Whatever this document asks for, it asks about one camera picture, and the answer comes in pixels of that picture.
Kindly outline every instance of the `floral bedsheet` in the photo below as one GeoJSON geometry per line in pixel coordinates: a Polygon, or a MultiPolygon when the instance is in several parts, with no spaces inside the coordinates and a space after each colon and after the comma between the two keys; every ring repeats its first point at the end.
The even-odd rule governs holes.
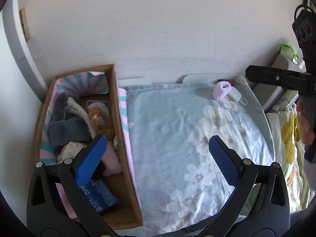
{"type": "Polygon", "coordinates": [[[208,151],[219,135],[241,158],[275,159],[266,117],[243,77],[235,88],[243,105],[212,99],[214,83],[156,84],[126,89],[135,190],[143,226],[121,235],[154,236],[217,213],[233,191],[208,151]]]}
{"type": "Polygon", "coordinates": [[[314,193],[303,171],[304,144],[298,112],[293,103],[285,111],[266,114],[274,140],[276,161],[281,165],[289,194],[290,211],[307,208],[314,193]]]}

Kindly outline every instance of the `blue gripper pad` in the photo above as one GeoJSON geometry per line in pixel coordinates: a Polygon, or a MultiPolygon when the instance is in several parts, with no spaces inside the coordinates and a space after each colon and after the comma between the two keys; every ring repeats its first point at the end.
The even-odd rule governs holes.
{"type": "Polygon", "coordinates": [[[222,147],[215,137],[210,138],[209,151],[211,155],[213,156],[227,183],[236,187],[240,180],[239,170],[227,156],[225,149],[228,150],[229,148],[226,145],[225,147],[222,147]]]}
{"type": "Polygon", "coordinates": [[[77,167],[75,181],[79,188],[89,182],[93,172],[106,151],[106,147],[106,137],[102,135],[90,149],[81,164],[77,167]]]}

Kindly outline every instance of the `stuffed animal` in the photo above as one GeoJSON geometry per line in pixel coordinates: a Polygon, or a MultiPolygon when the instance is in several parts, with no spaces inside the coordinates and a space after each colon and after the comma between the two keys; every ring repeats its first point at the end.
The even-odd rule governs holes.
{"type": "Polygon", "coordinates": [[[108,140],[113,140],[115,132],[110,116],[99,107],[87,108],[87,112],[95,133],[103,134],[108,140]]]}

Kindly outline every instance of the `gray knitted fabric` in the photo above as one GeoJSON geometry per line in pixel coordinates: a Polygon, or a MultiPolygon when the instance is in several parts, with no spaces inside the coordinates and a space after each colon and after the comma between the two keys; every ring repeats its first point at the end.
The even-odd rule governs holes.
{"type": "Polygon", "coordinates": [[[50,145],[53,148],[62,147],[71,141],[86,144],[91,141],[89,129],[84,120],[66,109],[68,97],[72,97],[80,104],[79,97],[64,92],[55,99],[53,119],[49,126],[50,145]]]}

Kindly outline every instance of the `mattress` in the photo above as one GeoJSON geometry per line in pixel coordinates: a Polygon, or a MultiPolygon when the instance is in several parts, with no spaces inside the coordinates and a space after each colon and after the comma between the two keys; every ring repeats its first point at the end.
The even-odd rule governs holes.
{"type": "Polygon", "coordinates": [[[241,158],[270,165],[270,128],[245,79],[235,88],[243,102],[212,99],[214,83],[154,84],[119,90],[130,170],[143,226],[121,235],[173,232],[216,214],[233,191],[208,151],[219,135],[241,158]]]}

